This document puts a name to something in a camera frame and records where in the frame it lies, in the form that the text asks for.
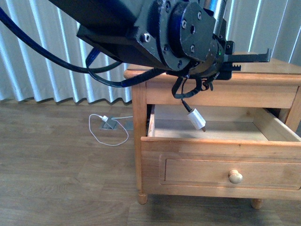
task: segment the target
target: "drawer front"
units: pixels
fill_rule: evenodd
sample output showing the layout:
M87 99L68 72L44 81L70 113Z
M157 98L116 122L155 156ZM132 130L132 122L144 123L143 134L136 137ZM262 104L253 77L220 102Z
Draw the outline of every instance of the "drawer front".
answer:
M239 174L232 175L231 182L232 170ZM301 164L298 163L172 159L164 155L160 159L163 185L298 190L300 178Z
M142 190L146 194L301 199L299 142L141 140ZM241 183L229 181L232 170L243 176Z

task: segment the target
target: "black metal bracket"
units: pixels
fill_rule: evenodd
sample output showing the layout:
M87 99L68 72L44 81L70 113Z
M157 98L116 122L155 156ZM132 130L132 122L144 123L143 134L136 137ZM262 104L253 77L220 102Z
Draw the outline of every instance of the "black metal bracket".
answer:
M225 55L225 63L252 63L269 62L271 59L271 49L265 54L245 54L245 55Z

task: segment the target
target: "screw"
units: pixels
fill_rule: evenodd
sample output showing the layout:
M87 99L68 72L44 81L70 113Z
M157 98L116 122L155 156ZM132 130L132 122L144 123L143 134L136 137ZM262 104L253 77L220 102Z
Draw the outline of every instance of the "screw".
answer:
M202 12L199 11L199 12L198 12L198 20L201 20L201 19L202 19Z
M164 45L164 48L163 48L163 53L165 54L166 52L168 51L168 45Z
M181 66L182 66L182 60L179 60L178 68L180 68Z
M165 11L166 11L167 13L169 12L170 7L171 7L170 1L167 1L167 2L166 2L166 5L165 5Z
M144 42L150 42L151 41L151 35L149 33L144 33L142 35L142 37L143 37Z
M190 50L191 50L192 53L194 53L194 45L190 46Z
M182 21L182 28L183 28L183 29L186 29L186 26L187 26L187 21L186 21L186 20L183 20L183 21Z

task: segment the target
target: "nightstand leg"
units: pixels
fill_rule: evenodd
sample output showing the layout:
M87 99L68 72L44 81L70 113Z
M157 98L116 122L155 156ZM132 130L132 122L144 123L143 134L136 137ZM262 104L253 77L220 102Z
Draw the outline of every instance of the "nightstand leg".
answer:
M147 194L142 193L141 191L138 193L138 203L140 205L144 205L147 202Z
M255 210L260 210L263 206L263 199L252 199L251 205Z

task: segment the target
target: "white connector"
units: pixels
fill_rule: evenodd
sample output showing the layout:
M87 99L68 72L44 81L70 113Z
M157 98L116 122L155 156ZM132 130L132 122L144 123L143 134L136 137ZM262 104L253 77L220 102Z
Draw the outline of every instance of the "white connector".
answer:
M206 121L201 116L201 114L198 112L197 109L193 109L191 112L189 112L187 117L190 119L190 121L192 122L192 124L197 130L202 129L204 132L206 131L205 129Z
M109 118L104 115L101 119L102 119L102 121L107 122Z

